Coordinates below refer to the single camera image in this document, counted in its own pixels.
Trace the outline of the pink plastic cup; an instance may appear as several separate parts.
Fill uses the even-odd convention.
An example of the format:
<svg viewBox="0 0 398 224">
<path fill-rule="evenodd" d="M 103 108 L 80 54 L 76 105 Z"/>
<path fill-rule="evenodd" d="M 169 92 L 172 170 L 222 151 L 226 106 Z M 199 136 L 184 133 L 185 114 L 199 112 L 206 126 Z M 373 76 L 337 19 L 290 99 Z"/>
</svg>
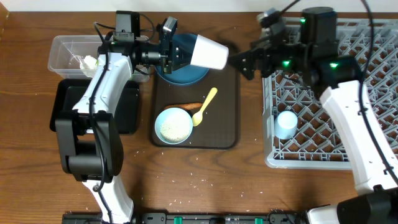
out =
<svg viewBox="0 0 398 224">
<path fill-rule="evenodd" d="M 222 70 L 225 68 L 229 48 L 202 35 L 197 35 L 190 64 L 197 67 Z"/>
</svg>

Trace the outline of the light blue plastic cup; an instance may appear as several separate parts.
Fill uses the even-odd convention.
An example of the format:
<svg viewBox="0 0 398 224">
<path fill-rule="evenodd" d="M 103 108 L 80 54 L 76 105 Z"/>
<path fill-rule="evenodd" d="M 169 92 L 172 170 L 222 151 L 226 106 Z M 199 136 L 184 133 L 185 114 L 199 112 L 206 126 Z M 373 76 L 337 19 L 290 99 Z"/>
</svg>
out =
<svg viewBox="0 0 398 224">
<path fill-rule="evenodd" d="M 291 111 L 283 111 L 275 119 L 275 136 L 282 140 L 292 139 L 297 130 L 298 117 Z"/>
</svg>

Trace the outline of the white paper napkin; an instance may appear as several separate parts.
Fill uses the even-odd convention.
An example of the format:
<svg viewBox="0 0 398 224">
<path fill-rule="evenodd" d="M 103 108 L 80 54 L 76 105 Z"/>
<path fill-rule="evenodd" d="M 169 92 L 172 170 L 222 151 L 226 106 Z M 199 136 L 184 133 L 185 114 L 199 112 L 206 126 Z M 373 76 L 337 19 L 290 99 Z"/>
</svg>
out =
<svg viewBox="0 0 398 224">
<path fill-rule="evenodd" d="M 85 57 L 80 57 L 79 63 L 80 70 L 83 72 L 83 74 L 86 77 L 93 78 L 98 67 L 97 59 L 90 55 L 87 55 Z"/>
</svg>

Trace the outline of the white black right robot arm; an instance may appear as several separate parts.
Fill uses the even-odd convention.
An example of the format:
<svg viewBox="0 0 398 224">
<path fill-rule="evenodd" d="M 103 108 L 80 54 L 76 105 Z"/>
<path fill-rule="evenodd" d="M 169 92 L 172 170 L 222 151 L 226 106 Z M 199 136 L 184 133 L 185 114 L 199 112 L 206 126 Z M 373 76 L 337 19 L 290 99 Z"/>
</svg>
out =
<svg viewBox="0 0 398 224">
<path fill-rule="evenodd" d="M 357 196 L 307 211 L 307 223 L 396 223 L 397 158 L 379 125 L 364 84 L 366 69 L 338 53 L 337 14 L 331 7 L 302 11 L 300 40 L 286 41 L 283 11 L 258 15 L 261 37 L 228 62 L 248 80 L 259 70 L 298 73 L 328 113 L 351 163 Z"/>
</svg>

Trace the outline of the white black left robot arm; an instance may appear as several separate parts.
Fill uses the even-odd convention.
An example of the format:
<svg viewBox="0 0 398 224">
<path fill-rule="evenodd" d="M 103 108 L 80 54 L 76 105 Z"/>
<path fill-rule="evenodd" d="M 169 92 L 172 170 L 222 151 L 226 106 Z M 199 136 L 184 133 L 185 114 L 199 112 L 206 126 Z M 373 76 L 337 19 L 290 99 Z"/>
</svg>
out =
<svg viewBox="0 0 398 224">
<path fill-rule="evenodd" d="M 134 210 L 119 176 L 124 151 L 114 118 L 126 83 L 137 65 L 160 66 L 172 73 L 188 65 L 192 57 L 191 52 L 173 45 L 174 17 L 153 26 L 158 43 L 139 40 L 142 16 L 116 12 L 115 27 L 99 37 L 98 65 L 88 88 L 72 109 L 61 110 L 54 121 L 62 169 L 90 189 L 101 208 L 102 223 L 129 223 Z"/>
</svg>

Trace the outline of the grey plastic dishwasher rack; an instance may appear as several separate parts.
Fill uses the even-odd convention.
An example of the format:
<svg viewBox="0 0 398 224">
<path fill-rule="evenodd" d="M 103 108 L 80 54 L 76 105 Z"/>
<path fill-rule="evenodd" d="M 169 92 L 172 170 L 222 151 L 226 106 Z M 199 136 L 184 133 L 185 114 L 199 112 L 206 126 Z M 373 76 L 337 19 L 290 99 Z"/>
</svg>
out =
<svg viewBox="0 0 398 224">
<path fill-rule="evenodd" d="M 368 95 L 384 135 L 397 154 L 397 20 L 375 19 L 373 54 L 366 75 Z M 275 72 L 263 79 L 264 160 L 271 168 L 349 170 L 337 130 L 314 93 L 295 82 L 297 74 Z M 296 134 L 274 134 L 279 113 L 298 117 Z"/>
</svg>

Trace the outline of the clear plastic waste bin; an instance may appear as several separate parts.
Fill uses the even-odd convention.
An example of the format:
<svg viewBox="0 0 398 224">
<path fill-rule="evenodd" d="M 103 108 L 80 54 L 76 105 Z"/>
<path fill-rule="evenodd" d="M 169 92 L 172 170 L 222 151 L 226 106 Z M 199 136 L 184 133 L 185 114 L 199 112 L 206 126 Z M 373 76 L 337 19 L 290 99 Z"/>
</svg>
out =
<svg viewBox="0 0 398 224">
<path fill-rule="evenodd" d="M 90 55 L 98 58 L 101 45 L 98 35 L 59 35 L 52 41 L 48 69 L 62 78 L 91 79 L 80 70 L 79 58 Z"/>
</svg>

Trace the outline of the dark blue plate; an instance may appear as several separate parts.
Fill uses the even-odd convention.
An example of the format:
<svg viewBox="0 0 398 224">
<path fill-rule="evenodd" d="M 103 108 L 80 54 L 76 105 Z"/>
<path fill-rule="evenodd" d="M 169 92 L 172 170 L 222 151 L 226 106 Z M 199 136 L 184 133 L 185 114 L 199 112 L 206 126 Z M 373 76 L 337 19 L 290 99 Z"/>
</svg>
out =
<svg viewBox="0 0 398 224">
<path fill-rule="evenodd" d="M 187 47 L 193 50 L 197 39 L 196 34 L 175 34 L 172 38 L 173 45 L 177 47 Z M 173 85 L 192 85 L 199 82 L 208 73 L 208 68 L 197 67 L 193 65 L 186 65 L 178 70 L 173 71 L 171 74 L 165 74 L 160 66 L 155 66 L 156 74 L 158 74 L 165 81 Z"/>
</svg>

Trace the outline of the orange brown food piece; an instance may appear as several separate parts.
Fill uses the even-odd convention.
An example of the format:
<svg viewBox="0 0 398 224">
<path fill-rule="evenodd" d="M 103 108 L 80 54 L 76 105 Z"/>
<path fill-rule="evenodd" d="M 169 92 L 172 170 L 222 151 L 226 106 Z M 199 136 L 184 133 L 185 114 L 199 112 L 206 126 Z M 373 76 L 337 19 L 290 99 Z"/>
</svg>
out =
<svg viewBox="0 0 398 224">
<path fill-rule="evenodd" d="M 164 109 L 167 110 L 169 108 L 181 108 L 183 110 L 193 110 L 200 108 L 203 103 L 184 103 L 184 104 L 177 104 L 177 105 L 168 105 Z"/>
</svg>

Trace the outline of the dark brown serving tray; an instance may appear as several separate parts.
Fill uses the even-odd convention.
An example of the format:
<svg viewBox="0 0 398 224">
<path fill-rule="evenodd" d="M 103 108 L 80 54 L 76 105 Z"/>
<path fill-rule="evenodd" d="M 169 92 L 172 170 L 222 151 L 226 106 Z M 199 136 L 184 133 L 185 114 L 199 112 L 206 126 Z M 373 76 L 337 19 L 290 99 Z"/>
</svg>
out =
<svg viewBox="0 0 398 224">
<path fill-rule="evenodd" d="M 206 107 L 203 121 L 193 128 L 187 140 L 175 147 L 218 150 L 234 147 L 240 137 L 240 77 L 229 65 L 223 70 L 209 70 L 201 80 L 186 86 L 173 85 L 156 75 L 150 114 L 151 143 L 159 147 L 169 146 L 155 133 L 155 120 L 166 106 L 202 103 L 213 87 L 218 92 Z"/>
</svg>

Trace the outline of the yellow plastic spoon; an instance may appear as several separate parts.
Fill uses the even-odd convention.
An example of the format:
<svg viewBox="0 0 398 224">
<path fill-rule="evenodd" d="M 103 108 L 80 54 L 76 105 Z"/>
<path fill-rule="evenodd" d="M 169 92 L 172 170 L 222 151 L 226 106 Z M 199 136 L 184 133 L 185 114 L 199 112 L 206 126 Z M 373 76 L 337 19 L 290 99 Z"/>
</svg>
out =
<svg viewBox="0 0 398 224">
<path fill-rule="evenodd" d="M 194 127 L 198 126 L 203 121 L 203 113 L 205 112 L 207 106 L 211 103 L 212 99 L 216 96 L 217 92 L 218 89 L 216 87 L 213 87 L 205 98 L 205 101 L 202 104 L 200 110 L 192 116 L 192 122 Z"/>
</svg>

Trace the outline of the light blue bowl with rice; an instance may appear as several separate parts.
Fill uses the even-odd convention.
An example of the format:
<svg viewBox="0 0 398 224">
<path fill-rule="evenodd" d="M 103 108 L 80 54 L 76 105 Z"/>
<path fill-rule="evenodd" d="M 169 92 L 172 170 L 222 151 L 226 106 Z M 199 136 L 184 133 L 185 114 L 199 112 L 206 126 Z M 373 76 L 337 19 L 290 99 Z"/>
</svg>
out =
<svg viewBox="0 0 398 224">
<path fill-rule="evenodd" d="M 156 136 L 166 144 L 180 144 L 193 131 L 193 121 L 188 112 L 181 108 L 163 110 L 155 119 Z"/>
</svg>

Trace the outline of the black rectangular tray bin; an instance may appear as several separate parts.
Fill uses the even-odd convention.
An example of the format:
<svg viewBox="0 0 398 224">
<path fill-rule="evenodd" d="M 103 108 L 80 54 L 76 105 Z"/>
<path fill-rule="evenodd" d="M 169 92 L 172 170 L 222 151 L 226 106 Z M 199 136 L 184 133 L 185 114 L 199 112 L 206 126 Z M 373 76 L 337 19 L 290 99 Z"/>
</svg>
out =
<svg viewBox="0 0 398 224">
<path fill-rule="evenodd" d="M 55 119 L 58 113 L 62 110 L 72 110 L 82 98 L 89 84 L 89 79 L 64 79 L 58 84 L 49 124 L 51 131 L 56 131 Z M 136 132 L 139 101 L 139 84 L 128 81 L 123 88 L 114 115 L 119 134 L 134 134 Z"/>
</svg>

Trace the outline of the black rail at table edge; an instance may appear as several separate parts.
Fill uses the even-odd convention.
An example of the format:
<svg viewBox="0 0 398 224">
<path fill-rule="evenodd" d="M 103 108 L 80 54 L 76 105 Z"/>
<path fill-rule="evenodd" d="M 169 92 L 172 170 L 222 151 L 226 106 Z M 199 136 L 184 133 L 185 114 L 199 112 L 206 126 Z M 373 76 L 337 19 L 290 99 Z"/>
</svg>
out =
<svg viewBox="0 0 398 224">
<path fill-rule="evenodd" d="M 306 214 L 273 210 L 267 214 L 134 213 L 131 224 L 306 224 Z"/>
</svg>

